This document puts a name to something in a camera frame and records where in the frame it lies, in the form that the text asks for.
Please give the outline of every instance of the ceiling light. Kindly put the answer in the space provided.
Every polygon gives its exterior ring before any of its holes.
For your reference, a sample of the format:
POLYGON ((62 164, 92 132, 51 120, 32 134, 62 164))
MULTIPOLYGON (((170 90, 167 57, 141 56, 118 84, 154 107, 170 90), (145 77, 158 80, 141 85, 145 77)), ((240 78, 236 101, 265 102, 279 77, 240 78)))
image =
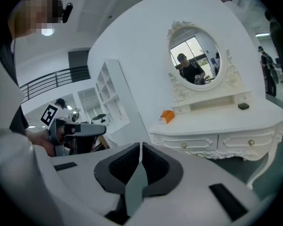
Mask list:
POLYGON ((256 37, 264 37, 268 35, 270 35, 270 33, 259 33, 259 34, 256 34, 256 37))
POLYGON ((42 28, 41 34, 43 34, 44 36, 51 36, 54 31, 55 31, 54 28, 42 28))

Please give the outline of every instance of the small black object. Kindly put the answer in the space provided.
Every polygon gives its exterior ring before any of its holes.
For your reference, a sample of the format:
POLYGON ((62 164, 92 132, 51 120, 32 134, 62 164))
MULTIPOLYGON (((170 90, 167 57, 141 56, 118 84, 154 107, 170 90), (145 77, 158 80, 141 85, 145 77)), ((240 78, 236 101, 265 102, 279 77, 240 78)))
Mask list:
POLYGON ((55 168, 56 171, 61 171, 61 170, 64 170, 64 169, 73 168, 75 166, 77 166, 76 163, 68 162, 68 163, 56 165, 56 166, 53 166, 53 167, 55 168))
POLYGON ((249 107, 250 107, 250 105, 247 104, 247 103, 241 103, 241 104, 238 105, 238 108, 241 109, 241 110, 246 110, 249 107))
POLYGON ((239 219, 248 212, 223 184, 214 184, 209 188, 232 221, 239 219))
POLYGON ((63 9, 63 16, 62 16, 62 22, 65 24, 68 21, 68 18, 70 16, 70 13, 72 11, 72 9, 74 8, 74 6, 72 5, 72 3, 68 3, 66 5, 66 8, 63 9))
POLYGON ((97 115, 96 117, 93 117, 92 120, 93 120, 93 121, 96 121, 96 120, 99 120, 99 119, 101 119, 101 118, 103 118, 103 117, 105 117, 105 116, 106 116, 106 114, 99 114, 99 115, 97 115))

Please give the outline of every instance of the gray floor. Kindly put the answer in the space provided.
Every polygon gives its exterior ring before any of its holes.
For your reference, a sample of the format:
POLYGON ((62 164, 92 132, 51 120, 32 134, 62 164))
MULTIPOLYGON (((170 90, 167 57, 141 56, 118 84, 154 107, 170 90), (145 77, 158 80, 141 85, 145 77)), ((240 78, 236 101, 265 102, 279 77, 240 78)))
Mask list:
MULTIPOLYGON (((266 95, 266 98, 283 108, 283 101, 266 95)), ((211 160, 221 168, 225 169, 235 177, 239 178, 243 182, 247 182, 251 174, 256 168, 267 159, 268 155, 265 155, 259 161, 243 161, 242 158, 234 157, 222 160, 211 160)), ((283 181, 283 141, 279 144, 275 156, 275 160, 268 170, 255 180, 253 184, 253 190, 259 196, 260 199, 274 194, 277 192, 281 182, 283 181)))
POLYGON ((283 83, 278 83, 276 86, 277 86, 276 98, 283 101, 283 83))

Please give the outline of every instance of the drawer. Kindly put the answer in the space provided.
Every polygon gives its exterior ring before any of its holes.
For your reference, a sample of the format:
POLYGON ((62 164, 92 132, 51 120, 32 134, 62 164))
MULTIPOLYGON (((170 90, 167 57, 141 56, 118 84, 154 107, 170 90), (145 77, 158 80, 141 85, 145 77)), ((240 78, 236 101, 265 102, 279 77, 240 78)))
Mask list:
POLYGON ((235 104, 250 102, 252 100, 251 91, 242 93, 242 94, 238 94, 238 95, 234 95, 233 99, 234 99, 235 104))
POLYGON ((177 150, 216 150, 218 135, 161 137, 161 145, 177 150))
POLYGON ((221 134, 218 149, 245 149, 269 147, 274 139, 276 126, 264 130, 221 134))
POLYGON ((184 114, 191 112, 190 105, 182 105, 179 107, 172 107, 175 114, 184 114))

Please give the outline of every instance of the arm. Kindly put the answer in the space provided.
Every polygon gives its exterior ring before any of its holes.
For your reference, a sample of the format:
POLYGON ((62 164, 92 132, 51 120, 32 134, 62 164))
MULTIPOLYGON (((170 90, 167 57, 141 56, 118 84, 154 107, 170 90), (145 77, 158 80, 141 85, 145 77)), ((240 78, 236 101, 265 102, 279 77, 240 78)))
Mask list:
MULTIPOLYGON (((51 143, 49 137, 48 137, 48 130, 43 130, 39 132, 31 132, 29 130, 26 130, 26 136, 27 138, 32 142, 33 145, 40 145, 44 147, 44 149, 47 152, 48 156, 55 156, 54 151, 53 151, 53 144, 51 143)), ((62 142, 64 140, 64 126, 58 128, 57 131, 57 136, 58 140, 62 142)))
POLYGON ((206 76, 206 73, 203 71, 203 72, 200 74, 200 79, 204 79, 204 76, 206 76))

